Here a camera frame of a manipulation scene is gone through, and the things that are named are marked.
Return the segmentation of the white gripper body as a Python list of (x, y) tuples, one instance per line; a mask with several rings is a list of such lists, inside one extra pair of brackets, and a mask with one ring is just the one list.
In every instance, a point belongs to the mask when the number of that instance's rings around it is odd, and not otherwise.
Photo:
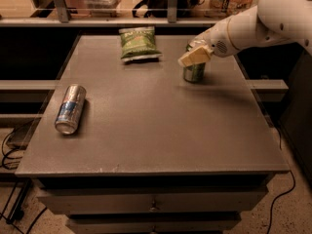
[(232, 43), (229, 33), (230, 19), (223, 19), (195, 37), (195, 40), (209, 46), (221, 58), (236, 55), (240, 50)]

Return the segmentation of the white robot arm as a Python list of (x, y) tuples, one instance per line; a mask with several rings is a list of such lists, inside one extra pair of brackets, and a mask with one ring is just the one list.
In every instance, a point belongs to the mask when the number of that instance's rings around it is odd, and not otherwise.
[(292, 42), (312, 55), (312, 0), (258, 0), (255, 6), (220, 20), (193, 38), (178, 63), (186, 67), (212, 56), (225, 58), (252, 47)]

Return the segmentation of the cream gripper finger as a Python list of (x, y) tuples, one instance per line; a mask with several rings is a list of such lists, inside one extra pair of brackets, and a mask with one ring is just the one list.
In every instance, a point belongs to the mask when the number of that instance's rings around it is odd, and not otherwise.
[(207, 45), (199, 46), (184, 53), (179, 59), (178, 64), (182, 67), (187, 67), (195, 64), (208, 62), (214, 51)]
[(207, 46), (208, 43), (206, 42), (205, 39), (192, 39), (188, 42), (187, 48), (188, 49), (193, 49), (193, 48), (198, 48), (201, 46)]

